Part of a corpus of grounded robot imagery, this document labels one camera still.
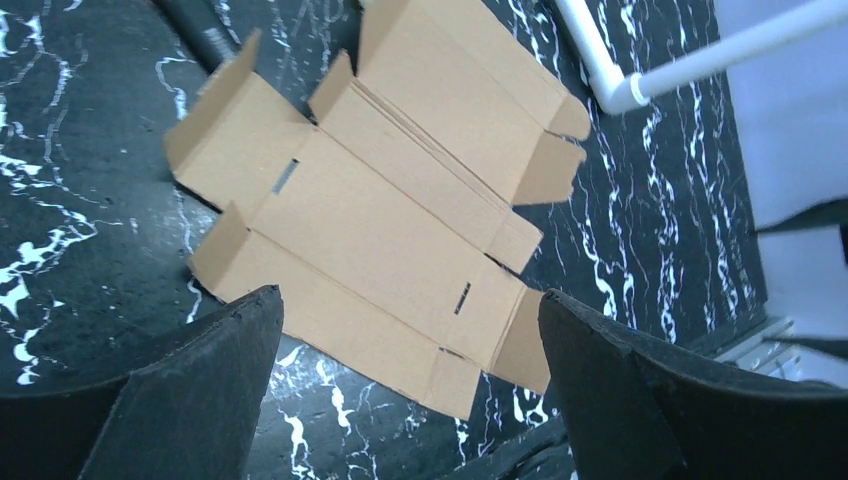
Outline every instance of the unfolded cardboard box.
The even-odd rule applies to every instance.
[[[541,293],[508,271],[541,233],[511,206],[568,198],[580,102],[479,0],[375,2],[356,75],[340,53],[310,99],[317,126],[253,72],[258,43],[165,140],[224,211],[200,282],[224,301],[279,284],[285,333],[442,413],[468,418],[481,370],[543,392]]]

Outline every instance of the white wall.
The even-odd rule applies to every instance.
[[[810,0],[714,0],[723,37]],[[778,221],[848,196],[848,26],[727,72],[754,218]],[[760,240],[767,310],[797,332],[848,337],[848,267],[835,228]],[[848,365],[801,354],[805,378],[848,387]]]

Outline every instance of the white pipe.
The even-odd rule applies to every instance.
[[[816,0],[645,74],[625,78],[612,61],[585,0],[556,0],[556,4],[589,71],[598,105],[612,115],[645,106],[653,96],[848,20],[848,0]]]

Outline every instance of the black marble table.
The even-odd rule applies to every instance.
[[[626,72],[718,37],[710,2],[589,3]],[[586,101],[594,126],[571,201],[519,210],[545,232],[528,284],[677,343],[762,305],[725,77],[604,116],[542,2],[486,4]],[[239,38],[265,32],[258,71],[303,109],[337,51],[356,48],[360,16],[346,0],[216,8]],[[27,388],[218,308],[185,267],[216,214],[174,186],[161,147],[203,81],[147,1],[0,0],[4,387]],[[463,422],[286,338],[250,478],[435,478],[556,413],[550,398],[483,376]]]

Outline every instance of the marble floor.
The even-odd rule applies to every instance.
[[[524,280],[680,344],[762,305],[725,77],[604,116],[545,2],[485,3],[585,100],[594,126],[571,201],[518,210],[545,232]],[[711,2],[588,3],[625,71],[718,38]],[[360,16],[347,0],[215,7],[237,38],[265,32],[257,70],[303,109],[338,50],[356,48]],[[149,2],[0,0],[3,391],[218,308],[184,263],[216,214],[175,187],[161,142],[204,78]],[[286,338],[250,478],[438,478],[558,421],[552,403],[484,376],[463,422]]]

